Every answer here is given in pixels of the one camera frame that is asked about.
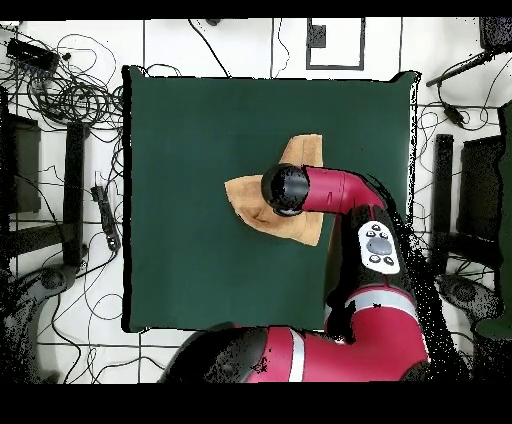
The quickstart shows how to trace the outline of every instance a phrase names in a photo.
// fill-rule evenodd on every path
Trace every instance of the floor tile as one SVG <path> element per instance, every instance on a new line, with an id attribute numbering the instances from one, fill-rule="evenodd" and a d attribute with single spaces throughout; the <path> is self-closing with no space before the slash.
<path id="1" fill-rule="evenodd" d="M 62 383 L 78 357 L 77 349 L 73 346 L 48 345 L 39 345 L 38 349 L 41 369 L 59 371 L 61 374 L 59 383 Z M 81 349 L 80 359 L 70 373 L 67 383 L 91 384 L 93 381 L 96 382 L 95 384 L 98 384 L 97 381 L 107 384 L 137 383 L 138 349 L 94 347 L 90 354 L 87 347 L 81 347 Z"/>
<path id="2" fill-rule="evenodd" d="M 141 383 L 156 383 L 162 376 L 162 368 L 165 368 L 177 349 L 162 349 L 162 348 L 143 348 L 142 355 L 153 359 L 157 364 L 155 365 L 147 359 L 141 362 Z"/>

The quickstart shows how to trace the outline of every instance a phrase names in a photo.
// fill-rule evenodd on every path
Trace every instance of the cable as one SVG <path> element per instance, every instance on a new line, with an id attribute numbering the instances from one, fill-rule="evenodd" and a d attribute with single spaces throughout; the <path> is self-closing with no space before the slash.
<path id="1" fill-rule="evenodd" d="M 286 54 L 288 55 L 288 57 L 286 59 L 286 63 L 284 64 L 284 67 L 279 69 L 279 71 L 277 71 L 277 75 L 275 76 L 275 78 L 278 78 L 281 71 L 284 71 L 288 67 L 288 61 L 290 60 L 290 51 L 281 41 L 281 25 L 282 25 L 282 23 L 283 23 L 283 18 L 281 18 L 281 20 L 279 21 L 279 28 L 277 30 L 277 40 L 279 41 L 281 46 L 283 46 L 283 48 L 286 50 Z"/>
<path id="2" fill-rule="evenodd" d="M 180 70 L 179 70 L 178 68 L 176 68 L 175 66 L 172 66 L 172 65 L 165 65 L 165 64 L 163 64 L 163 63 L 155 63 L 155 64 L 153 64 L 153 65 L 149 66 L 149 67 L 146 69 L 146 72 L 147 72 L 147 74 L 148 74 L 149 76 L 152 76 L 152 75 L 150 75 L 149 70 L 150 70 L 151 68 L 153 68 L 154 66 L 162 66 L 162 67 L 164 67 L 164 68 L 171 68 L 174 72 L 176 72 L 176 76 L 177 76 L 177 77 L 181 77 L 181 76 L 182 76 L 182 75 L 181 75 L 181 72 L 180 72 Z"/>
<path id="3" fill-rule="evenodd" d="M 100 372 L 98 373 L 98 375 L 94 378 L 94 380 L 92 381 L 91 384 L 95 384 L 98 379 L 100 378 L 100 375 L 103 373 L 103 371 L 105 371 L 106 369 L 109 369 L 109 368 L 119 368 L 119 367 L 125 367 L 127 365 L 131 365 L 131 364 L 134 364 L 135 362 L 138 362 L 140 361 L 141 359 L 146 359 L 148 360 L 149 362 L 151 362 L 153 365 L 155 365 L 156 367 L 160 368 L 162 371 L 165 370 L 165 367 L 163 365 L 160 365 L 158 362 L 156 362 L 154 359 L 151 359 L 149 358 L 148 356 L 141 356 L 140 358 L 135 358 L 131 361 L 128 361 L 128 362 L 124 362 L 122 364 L 111 364 L 111 365 L 107 365 L 105 367 L 103 367 Z"/>
<path id="4" fill-rule="evenodd" d="M 91 250 L 91 243 L 93 241 L 93 239 L 99 235 L 99 234 L 104 234 L 103 231 L 100 231 L 96 234 L 94 234 L 93 237 L 91 237 L 91 240 L 89 241 L 89 245 L 88 245 L 88 252 L 90 252 Z M 115 253 L 112 253 L 110 255 L 110 258 L 105 261 L 104 263 L 102 263 L 101 265 L 98 265 L 96 267 L 94 267 L 93 269 L 90 269 L 87 271 L 87 274 L 90 274 L 91 272 L 94 272 L 95 270 L 97 269 L 100 269 L 100 268 L 103 268 L 103 267 L 106 267 L 109 263 L 111 263 L 115 258 L 117 257 L 117 252 Z M 82 273 L 82 274 L 79 274 L 76 276 L 76 279 L 75 279 L 75 283 L 76 283 L 76 280 L 80 279 L 81 277 L 83 277 L 86 273 Z M 99 275 L 94 279 L 94 281 L 92 282 L 92 284 L 87 287 L 86 291 L 89 291 L 91 289 L 92 286 L 94 286 L 94 284 L 96 283 L 97 279 L 99 278 Z M 55 321 L 59 320 L 62 315 L 64 315 L 69 309 L 71 309 L 82 297 L 84 296 L 84 294 L 82 293 L 71 305 L 69 305 L 57 318 L 55 318 Z M 45 328 L 43 328 L 38 334 L 37 334 L 37 337 L 41 336 L 41 334 L 43 334 L 48 328 L 50 328 L 51 324 L 48 324 Z"/>
<path id="5" fill-rule="evenodd" d="M 192 20 L 190 19 L 187 19 L 188 20 L 188 23 L 189 25 L 192 27 L 192 29 L 197 33 L 199 34 L 199 36 L 203 39 L 203 41 L 205 42 L 205 44 L 208 46 L 208 48 L 210 49 L 210 51 L 212 52 L 212 55 L 213 57 L 215 58 L 215 60 L 217 61 L 217 63 L 219 64 L 219 66 L 222 68 L 222 70 L 224 71 L 224 74 L 226 75 L 226 77 L 228 78 L 231 78 L 231 75 L 229 75 L 228 71 L 226 71 L 226 68 L 224 68 L 224 65 L 222 65 L 222 63 L 220 62 L 219 58 L 217 57 L 217 55 L 215 54 L 215 52 L 213 51 L 212 49 L 212 46 L 210 46 L 210 43 L 208 43 L 208 40 L 204 37 L 204 35 L 202 34 L 201 31 L 199 31 L 195 26 L 194 24 L 192 23 Z"/>
<path id="6" fill-rule="evenodd" d="M 57 229 L 59 231 L 59 236 L 60 236 L 60 240 L 62 242 L 62 244 L 65 244 L 66 243 L 66 240 L 64 238 L 64 233 L 62 232 L 62 227 L 61 225 L 59 224 L 59 221 L 57 221 L 57 218 L 55 217 L 55 214 L 53 213 L 52 211 L 52 208 L 50 207 L 50 204 L 48 203 L 48 200 L 46 199 L 46 196 L 43 194 L 43 192 L 39 189 L 39 187 L 37 187 L 32 181 L 30 181 L 29 179 L 25 178 L 25 177 L 22 177 L 21 175 L 17 175 L 15 174 L 14 175 L 15 178 L 21 178 L 22 180 L 24 180 L 25 182 L 27 182 L 29 185 L 31 185 L 32 187 L 34 187 L 38 192 L 39 194 L 41 195 L 41 197 L 43 198 L 44 202 L 46 203 L 46 207 L 48 208 L 48 211 L 50 212 L 50 215 L 52 216 L 52 219 L 53 221 L 55 222 L 55 225 L 57 226 Z"/>
<path id="7" fill-rule="evenodd" d="M 458 67 L 458 66 L 461 66 L 461 65 L 464 65 L 465 63 L 471 61 L 471 60 L 474 60 L 475 58 L 478 58 L 478 57 L 481 57 L 482 55 L 486 54 L 485 52 L 484 53 L 481 53 L 475 57 L 470 57 L 469 59 L 466 59 L 466 60 L 463 60 L 459 63 L 456 63 L 455 65 L 453 66 L 450 66 L 446 71 L 443 72 L 443 74 L 441 76 L 444 76 L 447 72 L 449 72 L 450 70 Z M 505 68 L 508 66 L 508 64 L 512 61 L 512 57 L 510 57 L 507 62 L 505 63 L 505 65 L 503 65 L 503 67 L 500 69 L 500 71 L 496 74 L 496 76 L 494 77 L 492 83 L 491 83 L 491 86 L 489 88 L 489 91 L 487 93 L 487 97 L 485 99 L 485 102 L 483 104 L 483 106 L 481 106 L 481 110 L 480 110 L 480 121 L 482 122 L 482 125 L 479 126 L 478 128 L 468 128 L 466 125 L 469 124 L 469 114 L 466 114 L 468 115 L 468 119 L 467 121 L 464 121 L 464 118 L 462 117 L 462 114 L 461 112 L 458 111 L 457 107 L 453 106 L 453 105 L 450 105 L 449 103 L 447 103 L 443 97 L 441 96 L 441 86 L 442 86 L 442 82 L 439 82 L 437 84 L 437 95 L 439 97 L 439 101 L 441 102 L 441 104 L 443 105 L 444 107 L 444 110 L 445 110 L 445 114 L 446 116 L 448 117 L 448 119 L 450 119 L 450 121 L 452 121 L 452 123 L 454 123 L 455 125 L 457 125 L 458 127 L 466 130 L 466 131 L 478 131 L 482 128 L 484 128 L 487 124 L 489 125 L 499 125 L 499 124 L 494 124 L 494 123 L 490 123 L 489 122 L 489 112 L 488 112 L 488 107 L 487 107 L 487 102 L 489 101 L 489 98 L 491 96 L 491 93 L 492 93 L 492 89 L 494 88 L 494 84 L 496 83 L 496 80 L 498 79 L 498 77 L 501 75 L 501 73 L 505 70 Z M 482 114 L 485 112 L 485 120 L 482 118 Z"/>
<path id="8" fill-rule="evenodd" d="M 78 350 L 78 357 L 76 358 L 75 360 L 75 363 L 73 364 L 73 366 L 69 369 L 68 373 L 66 374 L 66 377 L 64 378 L 64 381 L 62 384 L 66 384 L 67 381 L 68 381 L 68 378 L 69 378 L 69 375 L 71 374 L 71 371 L 73 371 L 73 369 L 76 367 L 76 365 L 78 364 L 78 361 L 80 360 L 80 358 L 82 357 L 82 349 L 80 349 L 80 347 L 75 343 L 75 342 L 72 342 L 71 340 L 69 340 L 67 337 L 63 336 L 59 330 L 57 330 L 57 327 L 55 327 L 55 316 L 57 315 L 57 312 L 59 311 L 59 307 L 60 307 L 60 293 L 57 295 L 57 307 L 55 308 L 55 311 L 53 312 L 53 315 L 52 315 L 52 320 L 51 320 L 51 326 L 53 328 L 53 331 L 55 332 L 55 334 L 57 334 L 57 336 L 59 336 L 62 340 L 68 342 L 69 344 L 71 344 L 73 347 L 75 347 L 77 350 Z"/>

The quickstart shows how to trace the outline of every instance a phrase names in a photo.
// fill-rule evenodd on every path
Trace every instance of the black device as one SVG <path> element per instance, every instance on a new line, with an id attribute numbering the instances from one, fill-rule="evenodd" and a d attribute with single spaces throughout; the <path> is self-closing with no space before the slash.
<path id="1" fill-rule="evenodd" d="M 480 18 L 479 23 L 480 45 L 484 51 L 474 56 L 469 62 L 466 62 L 454 70 L 445 72 L 441 76 L 428 81 L 427 87 L 442 84 L 443 81 L 446 81 L 449 78 L 489 62 L 498 54 L 512 52 L 512 17 Z"/>
<path id="2" fill-rule="evenodd" d="M 460 233 L 498 240 L 501 194 L 497 165 L 504 152 L 505 143 L 501 136 L 464 143 L 457 218 Z"/>
<path id="3" fill-rule="evenodd" d="M 98 203 L 101 215 L 101 227 L 107 237 L 108 248 L 112 252 L 117 252 L 121 248 L 121 239 L 117 233 L 116 223 L 112 215 L 112 209 L 108 201 L 105 188 L 94 186 L 91 188 L 92 199 Z"/>
<path id="4" fill-rule="evenodd" d="M 478 147 L 479 143 L 485 144 L 485 141 L 478 142 L 473 147 Z M 498 185 L 493 185 L 493 182 L 499 181 L 499 177 L 494 167 L 481 169 L 481 173 L 475 173 L 471 169 L 475 162 L 488 163 L 489 158 L 480 158 L 481 154 L 483 154 L 482 148 L 471 147 L 463 153 L 461 178 L 464 183 L 461 184 L 459 201 L 461 218 L 457 223 L 457 232 L 451 232 L 453 136 L 450 134 L 436 136 L 431 208 L 431 264 L 436 275 L 446 273 L 449 253 L 469 258 L 490 269 L 498 269 L 503 262 L 503 256 L 496 240 L 497 235 L 491 238 L 482 237 L 484 234 L 497 234 L 498 209 L 494 207 L 496 199 L 493 200 L 488 196 L 492 196 L 496 190 L 499 190 Z M 476 205 L 487 200 L 490 201 L 490 205 Z"/>
<path id="5" fill-rule="evenodd" d="M 58 54 L 15 38 L 7 44 L 7 57 L 23 70 L 42 77 L 53 75 L 59 65 Z"/>
<path id="6" fill-rule="evenodd" d="M 441 275 L 437 278 L 439 294 L 450 304 L 463 310 L 470 324 L 499 315 L 498 296 L 484 285 L 460 275 Z"/>
<path id="7" fill-rule="evenodd" d="M 37 323 L 46 301 L 69 289 L 87 247 L 82 243 L 83 161 L 87 127 L 67 125 L 63 223 L 11 232 L 9 205 L 16 197 L 15 129 L 7 91 L 0 87 L 0 382 L 42 383 L 37 363 Z M 11 258 L 62 243 L 63 263 L 16 279 Z"/>
<path id="8" fill-rule="evenodd" d="M 16 172 L 28 179 L 32 185 L 39 184 L 39 145 L 41 129 L 37 121 L 10 114 L 14 125 Z M 10 213 L 33 212 L 41 209 L 39 193 L 25 180 L 16 181 L 16 198 L 11 203 Z"/>

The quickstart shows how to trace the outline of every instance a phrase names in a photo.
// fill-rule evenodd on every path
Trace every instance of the cloth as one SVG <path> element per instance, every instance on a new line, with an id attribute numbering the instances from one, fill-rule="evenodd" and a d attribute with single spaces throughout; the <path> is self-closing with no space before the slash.
<path id="1" fill-rule="evenodd" d="M 279 163 L 323 166 L 322 136 L 310 134 L 293 137 Z M 303 212 L 293 217 L 278 216 L 261 195 L 261 178 L 262 175 L 251 175 L 224 184 L 235 213 L 258 231 L 316 246 L 322 232 L 324 214 Z"/>

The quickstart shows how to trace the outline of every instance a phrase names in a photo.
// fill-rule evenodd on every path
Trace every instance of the black border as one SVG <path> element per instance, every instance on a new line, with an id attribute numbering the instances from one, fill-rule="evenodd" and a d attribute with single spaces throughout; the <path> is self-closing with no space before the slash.
<path id="1" fill-rule="evenodd" d="M 313 26 L 313 18 L 307 18 L 307 30 Z M 359 40 L 359 65 L 343 66 L 343 65 L 312 65 L 311 64 L 311 47 L 306 43 L 306 71 L 364 71 L 364 47 L 366 34 L 366 18 L 361 18 L 361 34 Z"/>
<path id="2" fill-rule="evenodd" d="M 124 196 L 128 201 L 123 202 L 123 312 L 121 315 L 121 329 L 126 333 L 136 333 L 130 328 L 130 317 L 132 315 L 132 243 L 131 234 L 132 219 L 131 197 L 132 197 L 132 149 L 130 145 L 132 130 L 132 78 L 130 66 L 123 65 L 121 68 L 123 77 L 123 135 L 121 142 L 123 146 L 123 160 L 125 172 L 129 177 L 123 178 Z"/>

